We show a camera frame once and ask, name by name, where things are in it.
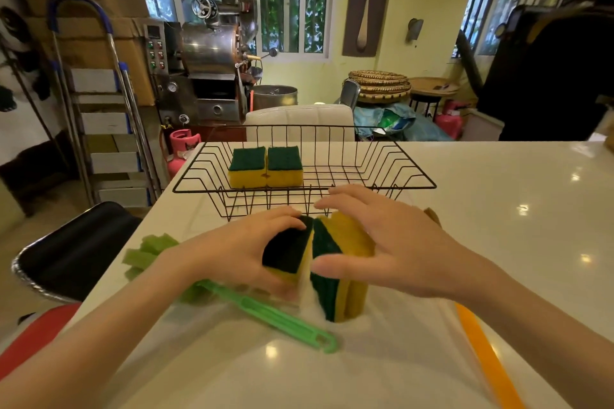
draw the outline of metal bucket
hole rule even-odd
[[[282,105],[298,105],[298,90],[295,87],[270,84],[254,86],[253,110]]]

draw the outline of black wire rack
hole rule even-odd
[[[331,186],[362,184],[396,200],[405,189],[434,189],[435,182],[395,141],[387,136],[357,142],[353,127],[320,125],[254,125],[241,128],[245,142],[218,142],[216,129],[173,187],[174,193],[207,193],[220,217],[231,220],[255,208],[294,205],[307,215],[328,214],[315,201]],[[237,148],[298,146],[303,186],[234,189],[228,167]]]

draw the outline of white chair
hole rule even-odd
[[[248,141],[354,141],[354,114],[341,104],[288,105],[247,114]]]

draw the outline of right hand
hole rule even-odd
[[[330,188],[318,209],[337,209],[359,221],[375,241],[375,257],[331,253],[311,264],[328,278],[364,281],[419,297],[455,299],[486,262],[456,242],[418,207],[396,202],[364,186]]]

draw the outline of orange plastic strip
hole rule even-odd
[[[491,385],[492,391],[499,400],[502,409],[524,409],[524,404],[518,396],[514,384],[511,382],[501,362],[499,362],[495,351],[492,350],[492,346],[486,335],[484,335],[476,316],[460,304],[456,304],[456,310],[460,323],[473,347],[473,351],[475,351],[480,361],[482,371],[486,375],[486,379]]]

